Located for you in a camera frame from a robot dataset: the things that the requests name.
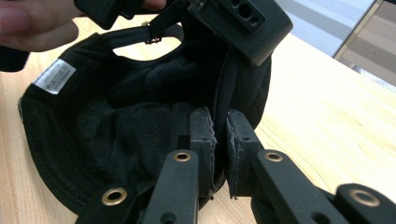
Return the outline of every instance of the clip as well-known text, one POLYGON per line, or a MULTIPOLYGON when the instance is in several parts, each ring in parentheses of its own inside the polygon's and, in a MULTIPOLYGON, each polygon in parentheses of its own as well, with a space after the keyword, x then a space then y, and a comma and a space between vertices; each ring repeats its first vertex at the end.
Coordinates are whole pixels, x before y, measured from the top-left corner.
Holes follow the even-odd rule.
MULTIPOLYGON (((149 21, 142 22, 142 26, 149 26, 149 21)), ((157 44, 161 41, 163 41, 161 37, 153 37, 151 40, 145 41, 145 44, 147 45, 157 44)))

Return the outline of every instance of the screw hole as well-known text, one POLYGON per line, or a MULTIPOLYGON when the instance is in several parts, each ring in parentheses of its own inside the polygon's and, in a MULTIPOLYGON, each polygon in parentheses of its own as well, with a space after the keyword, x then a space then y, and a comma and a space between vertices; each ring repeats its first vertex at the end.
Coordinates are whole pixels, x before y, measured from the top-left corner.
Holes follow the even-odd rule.
POLYGON ((191 159, 191 155, 189 153, 181 152, 175 155, 176 161, 189 161, 191 159))
POLYGON ((122 203, 127 196, 127 192, 123 188, 109 189, 102 196, 102 203, 107 206, 122 203))
POLYGON ((349 196, 356 202, 366 206, 377 207, 380 205, 380 201, 373 194, 365 190, 352 189, 349 192, 349 196))
POLYGON ((239 4, 241 4, 241 0, 232 0, 231 1, 232 7, 239 7, 239 4))
POLYGON ((161 216, 162 224, 173 224, 177 220, 177 216, 173 212, 166 212, 161 216))
POLYGON ((270 152, 270 153, 265 154, 265 158, 268 161, 282 161, 283 160, 283 157, 275 152, 270 152))
POLYGON ((328 217, 326 217, 325 215, 318 213, 318 212, 313 213, 311 217, 318 224, 329 224, 330 223, 330 220, 328 217))
POLYGON ((255 26, 259 23, 259 19, 257 19, 257 17, 252 17, 250 19, 250 25, 255 26))
POLYGON ((238 13, 243 20, 248 20, 250 19, 253 11, 251 10, 250 6, 244 4, 238 8, 238 13))

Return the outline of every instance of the white label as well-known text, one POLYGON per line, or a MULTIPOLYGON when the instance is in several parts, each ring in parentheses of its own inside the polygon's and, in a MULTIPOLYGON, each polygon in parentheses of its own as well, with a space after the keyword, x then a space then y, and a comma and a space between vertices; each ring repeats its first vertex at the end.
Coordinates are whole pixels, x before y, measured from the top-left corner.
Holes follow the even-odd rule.
POLYGON ((76 68, 58 59, 44 71, 33 84, 52 94, 58 94, 67 80, 76 72, 76 68))

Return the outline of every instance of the black fabric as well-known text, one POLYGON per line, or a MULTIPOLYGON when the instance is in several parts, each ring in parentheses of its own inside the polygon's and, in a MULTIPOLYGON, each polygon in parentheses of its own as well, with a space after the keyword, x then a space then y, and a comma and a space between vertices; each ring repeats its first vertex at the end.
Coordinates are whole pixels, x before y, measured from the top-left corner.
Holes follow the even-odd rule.
POLYGON ((210 190, 216 192, 225 180, 229 108, 244 112, 253 127, 260 122, 271 60, 252 64, 187 11, 177 12, 184 39, 169 54, 140 62, 113 52, 150 40, 153 31, 155 37, 181 39, 178 28, 162 32, 157 21, 152 27, 92 35, 60 56, 76 71, 58 94, 32 84, 22 96, 21 116, 36 168, 73 212, 79 214, 108 185, 147 190, 165 156, 186 146, 190 112, 198 107, 210 111, 219 142, 210 190))

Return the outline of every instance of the wooden table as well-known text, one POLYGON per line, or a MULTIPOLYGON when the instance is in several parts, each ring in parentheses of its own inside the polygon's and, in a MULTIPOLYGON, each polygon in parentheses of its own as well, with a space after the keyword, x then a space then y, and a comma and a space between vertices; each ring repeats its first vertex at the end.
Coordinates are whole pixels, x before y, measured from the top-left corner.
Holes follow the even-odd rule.
MULTIPOLYGON (((115 28, 137 25, 121 21, 115 28)), ((80 38, 98 30, 78 19, 80 38)), ((177 43, 120 53, 152 57, 177 43)), ((32 54, 26 68, 0 74, 0 223, 74 223, 39 177, 17 103, 26 87, 66 48, 32 54)), ((287 153, 312 182, 334 192, 360 183, 396 201, 396 95, 288 35, 273 59, 271 90, 256 133, 264 147, 287 153)), ((254 223, 249 199, 230 200, 228 188, 199 213, 199 223, 254 223)))

